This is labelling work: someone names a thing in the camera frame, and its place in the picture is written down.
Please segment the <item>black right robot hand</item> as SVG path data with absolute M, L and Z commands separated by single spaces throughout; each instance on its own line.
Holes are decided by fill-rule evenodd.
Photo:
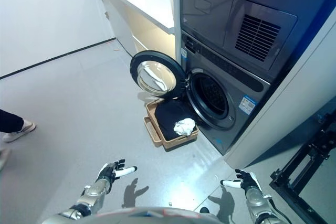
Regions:
M 236 179 L 226 180 L 223 179 L 220 181 L 222 186 L 227 186 L 231 188 L 242 188 L 243 190 L 248 189 L 249 187 L 256 187 L 261 191 L 260 184 L 257 180 L 256 175 L 253 172 L 246 172 L 241 169 L 235 169 Z

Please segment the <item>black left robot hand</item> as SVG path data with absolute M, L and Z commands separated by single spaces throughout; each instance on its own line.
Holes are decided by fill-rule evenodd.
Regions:
M 105 163 L 96 180 L 105 179 L 112 184 L 116 179 L 132 174 L 137 170 L 136 166 L 125 167 L 125 159 L 120 159 L 112 163 Z

